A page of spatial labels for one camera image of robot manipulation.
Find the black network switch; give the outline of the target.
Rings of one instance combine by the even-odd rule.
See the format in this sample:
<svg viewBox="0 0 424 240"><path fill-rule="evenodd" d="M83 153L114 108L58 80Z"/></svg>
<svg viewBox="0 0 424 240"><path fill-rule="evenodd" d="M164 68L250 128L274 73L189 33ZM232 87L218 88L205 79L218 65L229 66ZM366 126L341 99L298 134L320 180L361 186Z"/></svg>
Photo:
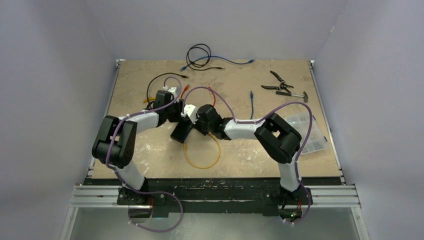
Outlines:
<svg viewBox="0 0 424 240"><path fill-rule="evenodd" d="M190 120L180 121L171 133L170 138L178 143L183 144L190 134L192 128L193 123Z"/></svg>

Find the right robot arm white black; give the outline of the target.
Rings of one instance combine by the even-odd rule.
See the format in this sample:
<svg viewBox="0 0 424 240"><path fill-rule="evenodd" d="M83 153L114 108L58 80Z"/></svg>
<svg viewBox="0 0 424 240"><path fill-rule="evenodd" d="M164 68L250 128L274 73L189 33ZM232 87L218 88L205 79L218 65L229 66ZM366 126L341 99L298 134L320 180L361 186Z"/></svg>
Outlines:
<svg viewBox="0 0 424 240"><path fill-rule="evenodd" d="M301 148L301 134L276 113L263 120L234 120L221 117L210 104L196 111L195 128L219 140L257 140L269 157L277 162L280 174L280 196L288 204L300 198L300 176L295 159Z"/></svg>

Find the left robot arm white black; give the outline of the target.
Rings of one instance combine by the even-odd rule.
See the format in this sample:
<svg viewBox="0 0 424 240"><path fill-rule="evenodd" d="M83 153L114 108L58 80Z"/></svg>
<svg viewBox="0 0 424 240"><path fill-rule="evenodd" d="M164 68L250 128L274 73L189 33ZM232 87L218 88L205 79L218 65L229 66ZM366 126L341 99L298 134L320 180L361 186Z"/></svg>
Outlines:
<svg viewBox="0 0 424 240"><path fill-rule="evenodd" d="M138 205L148 201L149 187L147 178L133 161L137 134L165 122L182 120L183 101L176 93L159 90L152 106L123 117L105 116L91 150L92 156L111 169L123 187L130 190L130 199Z"/></svg>

